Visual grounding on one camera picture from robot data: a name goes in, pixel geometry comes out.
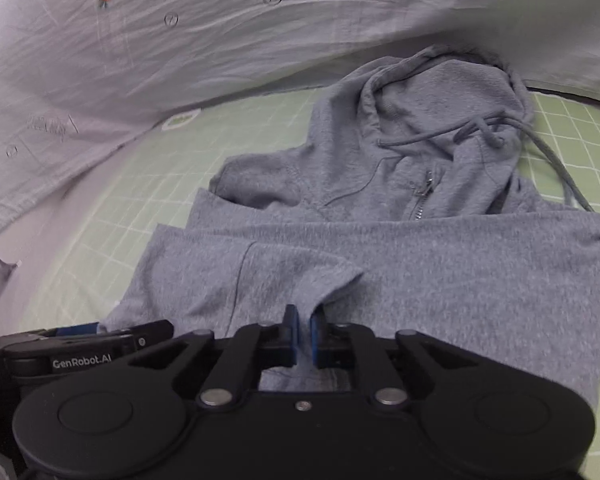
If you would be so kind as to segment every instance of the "zipper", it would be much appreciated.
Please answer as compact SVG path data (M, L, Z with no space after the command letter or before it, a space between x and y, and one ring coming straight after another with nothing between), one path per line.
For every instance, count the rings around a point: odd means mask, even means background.
M430 171L427 171L427 179L424 187L421 190L416 191L416 195L420 198L416 202L415 215L413 216L415 220L420 220L422 218L424 203L427 201L427 197L431 192L433 192L433 174Z

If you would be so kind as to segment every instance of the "screw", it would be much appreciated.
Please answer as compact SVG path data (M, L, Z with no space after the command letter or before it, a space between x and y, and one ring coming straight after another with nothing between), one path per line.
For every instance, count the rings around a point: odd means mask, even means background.
M224 406L234 400L234 396L232 396L231 392L222 388L212 388L211 390L202 392L200 400L207 406Z
M296 402L296 410L299 412L308 412L312 407L312 403L308 400L298 400L298 402Z
M376 400L385 406L402 404L407 398L407 392L400 388L382 388L376 391Z

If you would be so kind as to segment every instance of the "hood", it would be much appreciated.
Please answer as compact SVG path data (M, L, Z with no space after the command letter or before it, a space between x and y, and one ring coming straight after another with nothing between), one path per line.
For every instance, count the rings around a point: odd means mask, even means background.
M432 46L384 57L316 103L299 173L331 219L355 219L359 207L408 219L400 211L423 192L424 217L484 214L520 178L533 113L522 80L493 54Z

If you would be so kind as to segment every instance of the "gray hoodie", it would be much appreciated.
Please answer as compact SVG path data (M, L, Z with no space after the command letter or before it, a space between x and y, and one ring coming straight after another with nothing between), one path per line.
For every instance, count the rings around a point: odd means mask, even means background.
M226 336L287 303L307 327L324 304L332 321L414 328L595 403L600 214L520 177L531 120L522 82L488 54L434 46L368 63L325 90L304 145L229 158L186 230L159 226L102 326L165 317ZM304 336L298 369L261 387L346 387L311 369Z

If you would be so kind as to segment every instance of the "hoodie sleeve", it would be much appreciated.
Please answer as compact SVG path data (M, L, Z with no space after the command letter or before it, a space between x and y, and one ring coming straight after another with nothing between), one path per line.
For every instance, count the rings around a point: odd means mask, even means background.
M315 308L350 294L362 272L323 251L158 225L100 330L168 319L177 335L209 328L227 336L278 320L289 303L306 329Z
M229 202L267 209L300 203L299 182L285 153L229 157L209 183L209 191Z

